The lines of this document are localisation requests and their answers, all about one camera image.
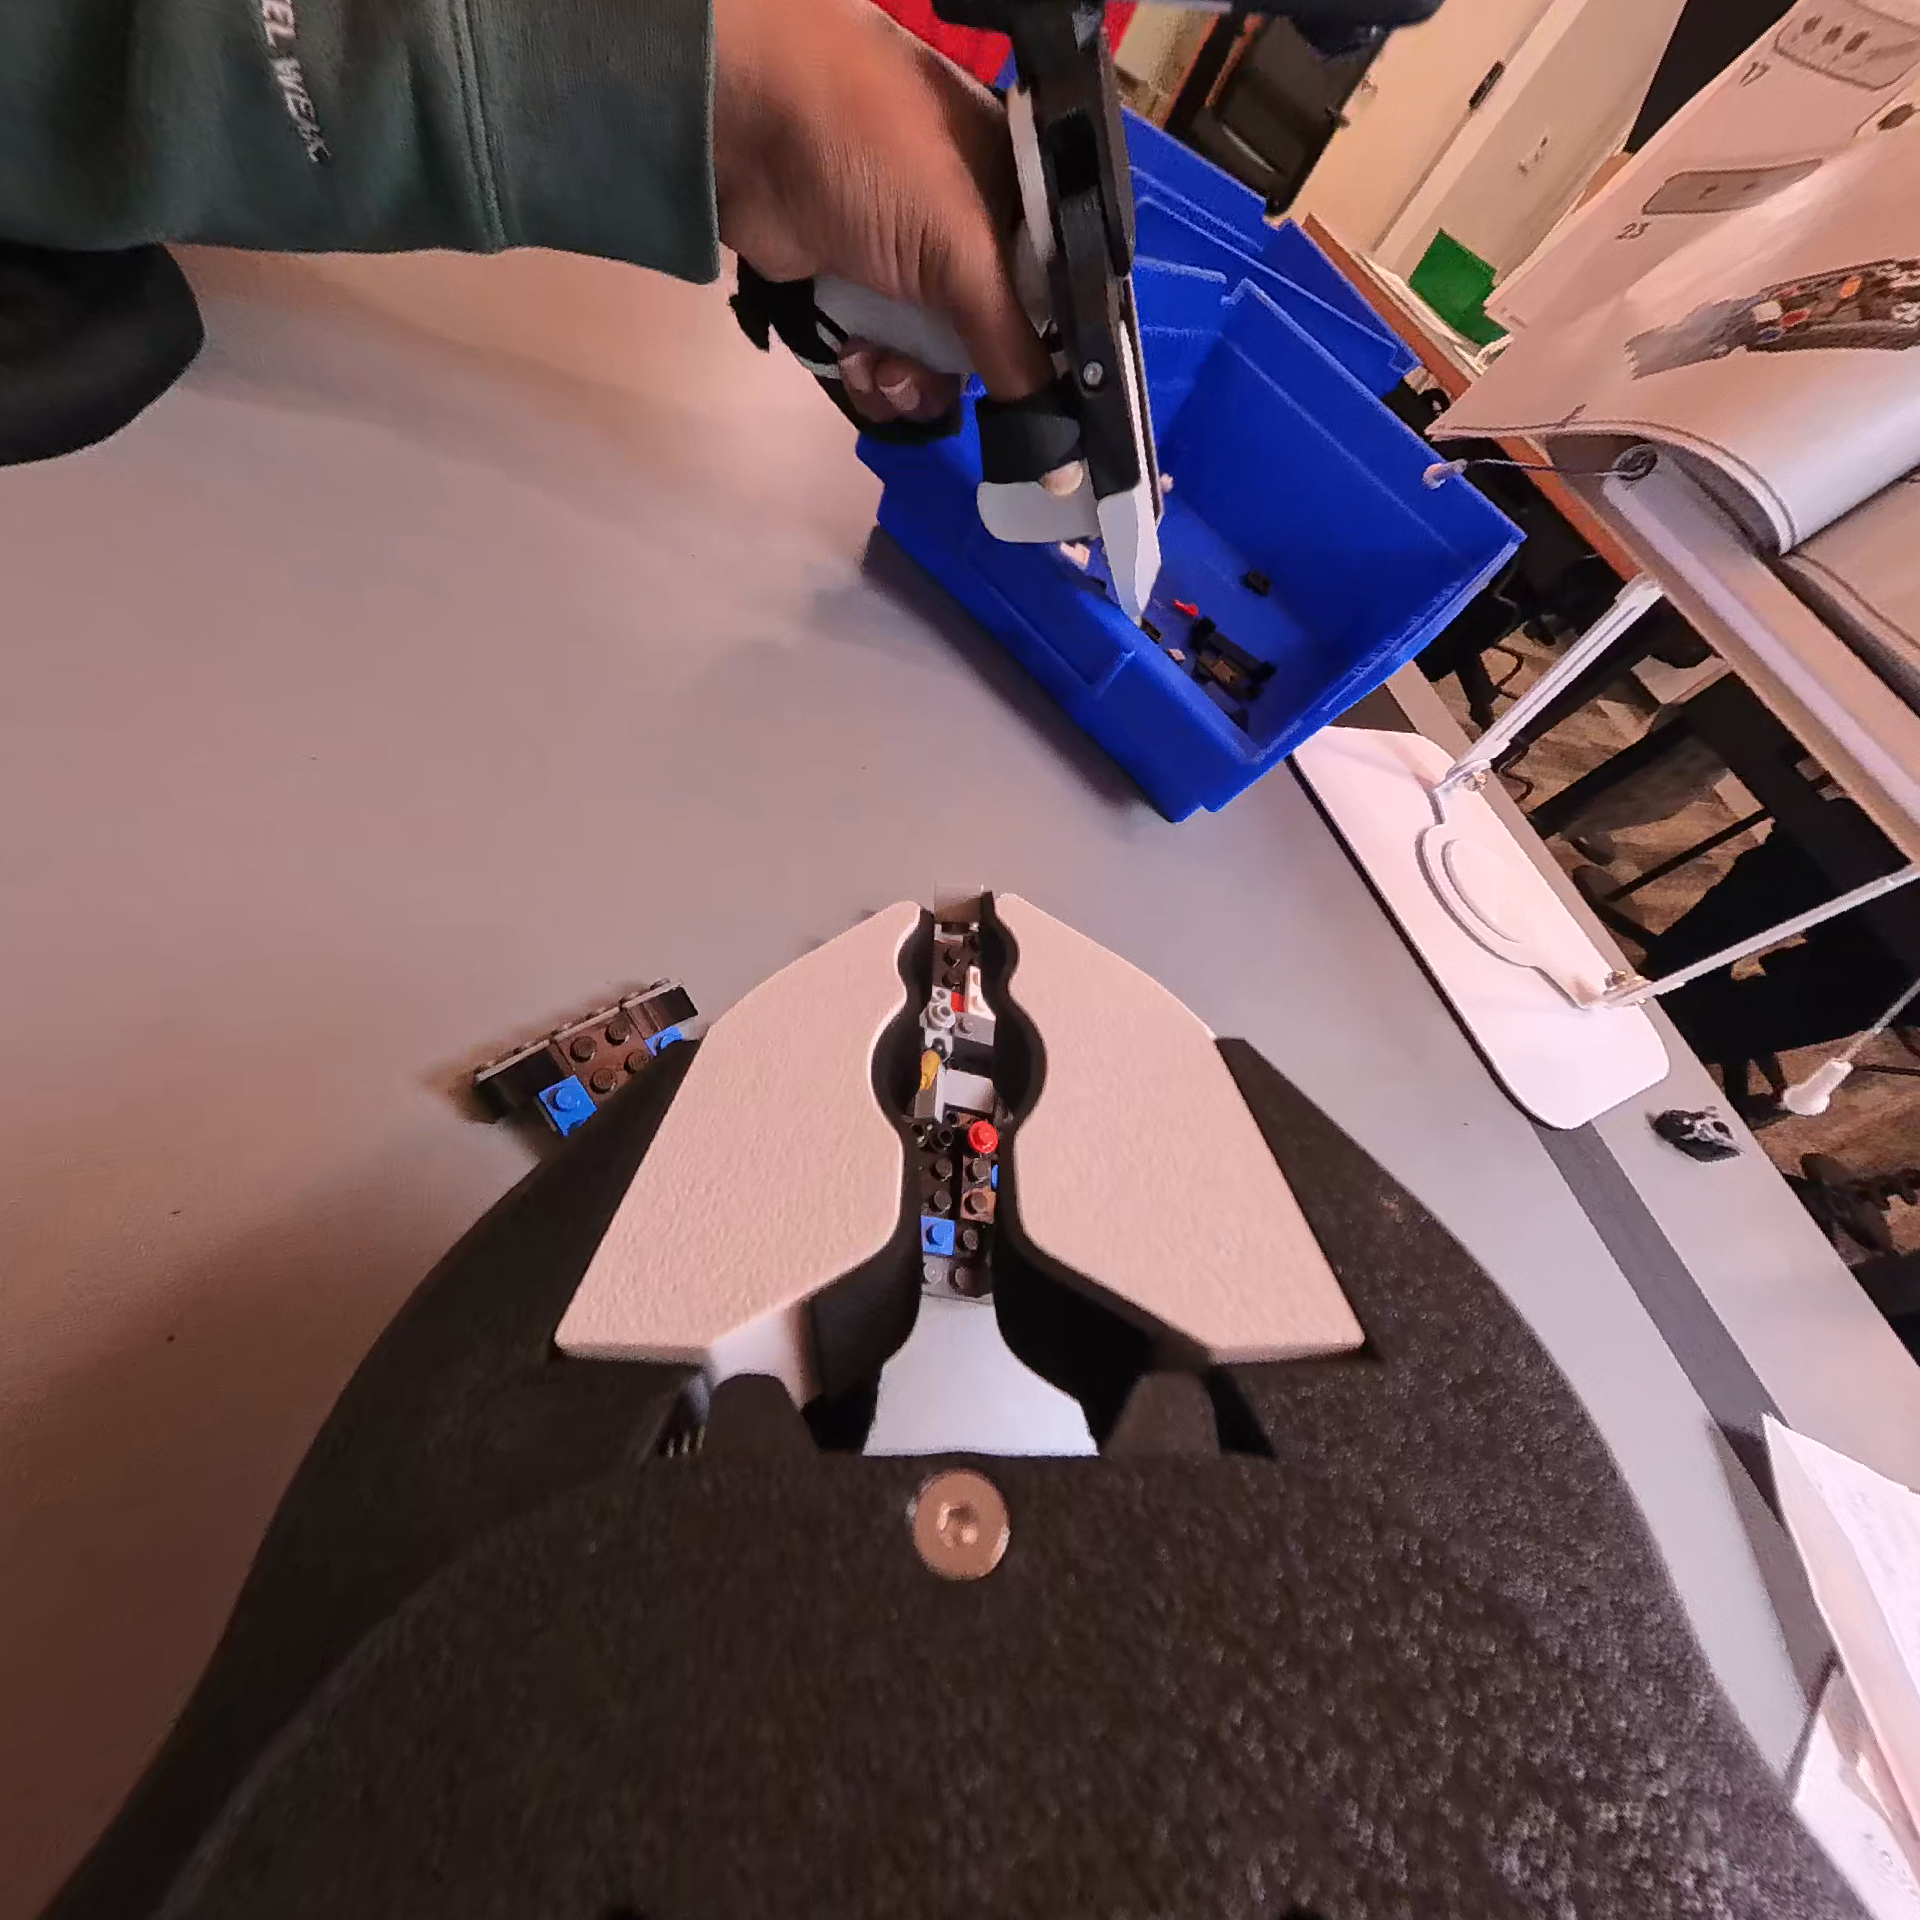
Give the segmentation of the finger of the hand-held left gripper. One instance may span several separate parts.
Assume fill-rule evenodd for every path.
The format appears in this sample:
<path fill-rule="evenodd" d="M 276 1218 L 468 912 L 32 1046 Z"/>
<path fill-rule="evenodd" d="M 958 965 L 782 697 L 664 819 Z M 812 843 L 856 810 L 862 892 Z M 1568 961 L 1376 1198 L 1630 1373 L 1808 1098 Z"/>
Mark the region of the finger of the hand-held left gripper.
<path fill-rule="evenodd" d="M 1021 194 L 1021 226 L 1015 238 L 1015 281 L 1021 307 L 1049 353 L 1054 375 L 1066 386 L 1068 406 L 1078 408 L 1084 395 L 1071 365 L 1068 349 L 1062 345 L 1053 299 L 1053 268 L 1059 246 L 1046 201 L 1038 115 L 1032 91 L 1021 77 L 1015 77 L 1007 91 L 1007 124 Z"/>
<path fill-rule="evenodd" d="M 1162 568 L 1162 483 L 1135 287 L 1137 199 L 1111 77 L 1037 82 L 1037 163 L 1059 360 L 1116 601 L 1145 616 Z"/>

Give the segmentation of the lego instruction booklet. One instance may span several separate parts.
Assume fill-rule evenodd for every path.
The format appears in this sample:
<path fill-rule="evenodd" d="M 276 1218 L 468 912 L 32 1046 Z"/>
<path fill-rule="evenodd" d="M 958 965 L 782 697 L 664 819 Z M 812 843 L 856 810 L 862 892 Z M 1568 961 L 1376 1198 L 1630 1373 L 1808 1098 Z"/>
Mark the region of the lego instruction booklet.
<path fill-rule="evenodd" d="M 1441 442 L 1648 446 L 1917 709 L 1918 12 L 1792 5 L 1498 294 Z"/>

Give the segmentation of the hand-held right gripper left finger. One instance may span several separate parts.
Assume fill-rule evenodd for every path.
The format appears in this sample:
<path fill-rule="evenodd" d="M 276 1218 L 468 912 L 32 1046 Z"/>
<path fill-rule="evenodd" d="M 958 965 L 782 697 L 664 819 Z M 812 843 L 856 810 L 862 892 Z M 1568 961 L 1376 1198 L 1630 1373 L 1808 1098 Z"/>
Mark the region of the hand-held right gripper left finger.
<path fill-rule="evenodd" d="M 901 1224 L 903 1146 L 874 1055 L 907 1007 L 901 900 L 709 1026 L 556 1329 L 575 1361 L 831 1388 L 812 1310 Z"/>

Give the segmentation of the lego pieces pile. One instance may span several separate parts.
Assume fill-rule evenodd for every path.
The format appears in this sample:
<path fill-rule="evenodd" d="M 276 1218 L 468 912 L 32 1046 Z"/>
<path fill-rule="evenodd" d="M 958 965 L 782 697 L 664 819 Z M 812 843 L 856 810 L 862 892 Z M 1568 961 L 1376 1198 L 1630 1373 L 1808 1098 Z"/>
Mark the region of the lego pieces pile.
<path fill-rule="evenodd" d="M 1253 562 L 1166 566 L 1142 625 L 1170 667 L 1249 739 L 1282 732 L 1306 632 Z"/>

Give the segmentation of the white book stand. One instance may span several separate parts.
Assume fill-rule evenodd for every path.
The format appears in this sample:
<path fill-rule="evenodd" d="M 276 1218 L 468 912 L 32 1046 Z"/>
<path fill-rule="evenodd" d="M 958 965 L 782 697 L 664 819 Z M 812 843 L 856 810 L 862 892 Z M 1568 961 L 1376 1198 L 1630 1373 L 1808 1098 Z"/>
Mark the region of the white book stand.
<path fill-rule="evenodd" d="M 1626 552 L 1612 604 L 1475 743 L 1332 727 L 1295 769 L 1512 1103 L 1576 1130 L 1653 1091 L 1668 1049 L 1648 1007 L 1917 883 L 1917 714 L 1765 562 L 1670 450 L 1579 474 Z M 1644 980 L 1574 916 L 1552 865 L 1497 810 L 1497 765 L 1590 669 L 1623 669 L 1635 626 L 1683 615 L 1865 806 L 1903 865 L 1688 968 Z"/>

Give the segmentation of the lego car model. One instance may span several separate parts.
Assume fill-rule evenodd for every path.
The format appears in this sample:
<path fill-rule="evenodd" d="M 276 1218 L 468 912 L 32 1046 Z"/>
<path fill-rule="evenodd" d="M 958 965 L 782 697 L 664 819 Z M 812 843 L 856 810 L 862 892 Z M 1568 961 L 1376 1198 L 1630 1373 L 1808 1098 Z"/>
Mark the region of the lego car model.
<path fill-rule="evenodd" d="M 989 900 L 934 900 L 928 987 L 918 1015 L 918 1079 L 909 1135 L 923 1287 L 987 1306 L 996 1293 L 1003 1148 L 1012 1113 L 998 1089 L 998 1016 L 987 982 Z"/>

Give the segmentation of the green box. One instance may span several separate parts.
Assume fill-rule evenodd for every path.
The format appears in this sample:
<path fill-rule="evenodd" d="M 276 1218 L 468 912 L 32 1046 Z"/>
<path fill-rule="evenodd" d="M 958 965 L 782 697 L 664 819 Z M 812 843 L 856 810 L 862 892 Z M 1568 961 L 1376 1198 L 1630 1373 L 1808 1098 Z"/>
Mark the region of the green box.
<path fill-rule="evenodd" d="M 1497 281 L 1490 260 L 1438 229 L 1406 276 L 1406 287 L 1438 322 L 1479 350 L 1509 338 L 1509 326 L 1487 310 Z"/>

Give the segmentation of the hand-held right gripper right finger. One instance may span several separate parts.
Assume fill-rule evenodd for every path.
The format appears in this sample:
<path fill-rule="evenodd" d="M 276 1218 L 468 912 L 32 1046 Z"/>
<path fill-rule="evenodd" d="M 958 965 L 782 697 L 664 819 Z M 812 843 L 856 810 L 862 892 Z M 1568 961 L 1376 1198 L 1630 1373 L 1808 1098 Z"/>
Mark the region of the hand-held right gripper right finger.
<path fill-rule="evenodd" d="M 1032 1062 L 1012 1174 L 1034 1259 L 1202 1366 L 1358 1352 L 1356 1310 L 1206 1020 L 1032 900 L 992 907 Z"/>

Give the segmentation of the white paper sheets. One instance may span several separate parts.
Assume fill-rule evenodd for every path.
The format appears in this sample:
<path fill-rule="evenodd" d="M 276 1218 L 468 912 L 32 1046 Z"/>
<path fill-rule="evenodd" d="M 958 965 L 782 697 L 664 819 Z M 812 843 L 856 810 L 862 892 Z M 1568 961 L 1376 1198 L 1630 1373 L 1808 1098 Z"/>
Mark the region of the white paper sheets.
<path fill-rule="evenodd" d="M 1918 1914 L 1918 1494 L 1765 1425 L 1783 1525 L 1835 1644 L 1792 1807 L 1867 1914 Z"/>

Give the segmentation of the black blue lego subassembly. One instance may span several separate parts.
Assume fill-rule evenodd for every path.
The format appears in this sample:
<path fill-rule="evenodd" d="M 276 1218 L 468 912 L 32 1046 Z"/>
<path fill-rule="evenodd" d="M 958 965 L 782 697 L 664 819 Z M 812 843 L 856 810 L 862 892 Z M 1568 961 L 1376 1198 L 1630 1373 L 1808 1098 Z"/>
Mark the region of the black blue lego subassembly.
<path fill-rule="evenodd" d="M 474 1068 L 471 1093 L 488 1119 L 538 1123 L 567 1140 L 664 1052 L 699 1041 L 705 1026 L 694 996 L 664 979 Z"/>

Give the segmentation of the blue plastic bin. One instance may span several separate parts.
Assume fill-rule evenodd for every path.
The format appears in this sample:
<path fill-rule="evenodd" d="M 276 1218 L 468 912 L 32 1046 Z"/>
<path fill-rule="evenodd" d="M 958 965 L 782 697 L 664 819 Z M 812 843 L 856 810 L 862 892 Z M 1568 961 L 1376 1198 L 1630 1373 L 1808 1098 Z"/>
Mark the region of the blue plastic bin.
<path fill-rule="evenodd" d="M 1416 357 L 1296 223 L 1269 223 L 1253 188 L 1151 120 L 1124 108 L 1120 124 L 1140 262 L 1257 287 L 1372 397 L 1405 380 Z"/>
<path fill-rule="evenodd" d="M 1269 739 L 1241 732 L 1122 611 L 1101 540 L 985 527 L 975 405 L 955 438 L 858 456 L 876 524 L 996 639 L 1170 823 L 1221 810 L 1421 654 L 1520 531 L 1257 287 L 1140 260 L 1135 296 L 1170 491 L 1162 568 L 1261 564 L 1306 632 Z"/>

